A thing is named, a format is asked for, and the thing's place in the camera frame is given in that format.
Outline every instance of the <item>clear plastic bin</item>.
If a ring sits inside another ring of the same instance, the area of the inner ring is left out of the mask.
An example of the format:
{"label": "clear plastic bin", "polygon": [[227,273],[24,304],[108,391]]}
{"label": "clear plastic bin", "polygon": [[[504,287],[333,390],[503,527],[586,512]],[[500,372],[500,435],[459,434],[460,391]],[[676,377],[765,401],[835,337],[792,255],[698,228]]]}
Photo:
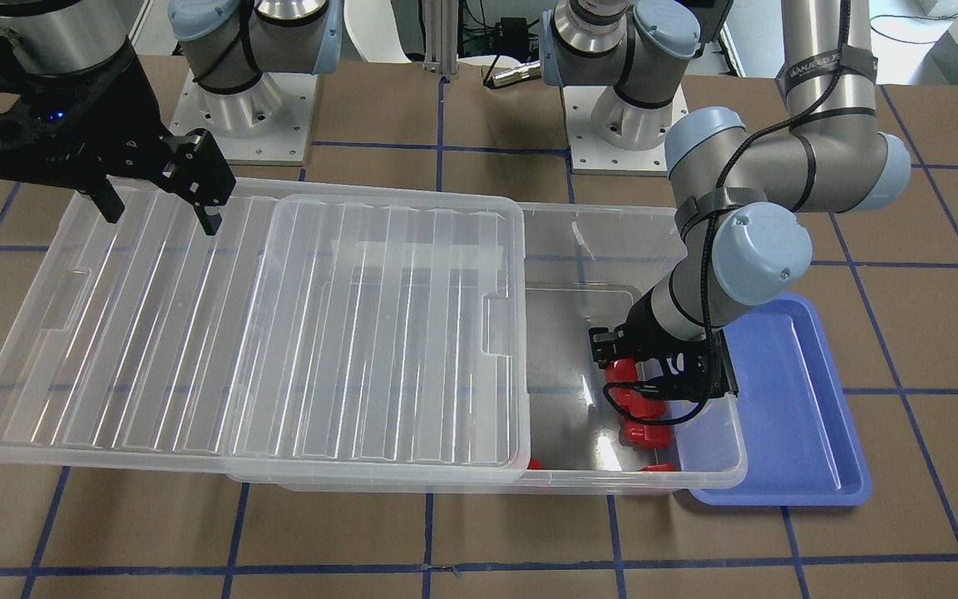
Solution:
{"label": "clear plastic bin", "polygon": [[585,327],[681,258],[672,211],[240,179],[206,238],[178,198],[119,185],[115,226],[73,198],[7,338],[0,462],[365,492],[744,477],[733,398],[634,456],[680,473],[630,471],[623,447],[624,471],[573,462],[617,432]]}

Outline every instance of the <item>white mounting plate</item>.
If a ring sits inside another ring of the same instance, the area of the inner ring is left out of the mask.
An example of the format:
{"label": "white mounting plate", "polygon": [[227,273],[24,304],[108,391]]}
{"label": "white mounting plate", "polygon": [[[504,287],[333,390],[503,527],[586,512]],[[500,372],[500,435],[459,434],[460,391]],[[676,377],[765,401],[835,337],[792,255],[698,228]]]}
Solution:
{"label": "white mounting plate", "polygon": [[309,127],[313,122],[316,107],[316,76],[295,72],[273,72],[271,78],[283,93],[290,113],[274,131],[257,137],[228,137],[223,132],[210,129],[199,109],[196,90],[198,84],[187,78],[180,92],[180,101],[172,113],[168,129],[174,136],[186,136],[187,132],[210,129],[229,164],[262,164],[262,166],[303,166],[305,152],[309,150]]}
{"label": "white mounting plate", "polygon": [[[571,170],[581,175],[644,175],[666,177],[668,162],[664,159],[664,136],[650,151],[627,151],[613,146],[598,136],[590,124],[590,113],[605,87],[564,87],[564,121],[567,141],[571,146]],[[687,114],[682,87],[672,100],[672,125]]]}

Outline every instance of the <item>brown table surface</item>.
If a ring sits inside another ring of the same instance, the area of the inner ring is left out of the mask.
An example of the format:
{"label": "brown table surface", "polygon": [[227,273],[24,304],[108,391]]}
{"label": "brown table surface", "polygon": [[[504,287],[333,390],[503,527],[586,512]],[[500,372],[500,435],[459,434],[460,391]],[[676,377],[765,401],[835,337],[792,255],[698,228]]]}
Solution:
{"label": "brown table surface", "polygon": [[[168,118],[186,63],[144,63]],[[684,90],[752,129],[784,118],[771,80]],[[666,179],[571,174],[558,94],[487,91],[475,67],[440,83],[418,65],[344,63],[322,80],[304,170],[236,174],[670,205]],[[0,465],[0,597],[958,597],[958,87],[883,87],[877,103],[916,163],[908,190],[883,212],[804,216],[815,263],[794,288],[817,305],[852,406],[874,482],[862,507],[291,493]],[[0,181],[0,348],[70,196]]]}

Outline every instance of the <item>white chair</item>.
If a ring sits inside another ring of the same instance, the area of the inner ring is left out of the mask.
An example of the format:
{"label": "white chair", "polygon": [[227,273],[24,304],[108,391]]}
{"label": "white chair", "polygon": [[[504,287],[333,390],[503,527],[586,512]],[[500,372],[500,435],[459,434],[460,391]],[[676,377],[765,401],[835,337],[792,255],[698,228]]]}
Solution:
{"label": "white chair", "polygon": [[[402,38],[394,20],[391,0],[343,0],[346,32],[362,60],[369,63],[410,62],[402,50]],[[461,58],[464,64],[490,66],[494,57]],[[497,66],[520,66],[514,57],[498,58]]]}

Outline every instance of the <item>blue plastic tray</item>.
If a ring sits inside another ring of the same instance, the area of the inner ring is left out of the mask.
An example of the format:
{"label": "blue plastic tray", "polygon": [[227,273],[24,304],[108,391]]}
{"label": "blue plastic tray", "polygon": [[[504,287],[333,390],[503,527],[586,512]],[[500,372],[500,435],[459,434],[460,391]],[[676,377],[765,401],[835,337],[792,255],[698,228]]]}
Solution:
{"label": "blue plastic tray", "polygon": [[818,314],[780,295],[723,330],[738,379],[748,474],[691,489],[711,505],[859,505],[871,474]]}

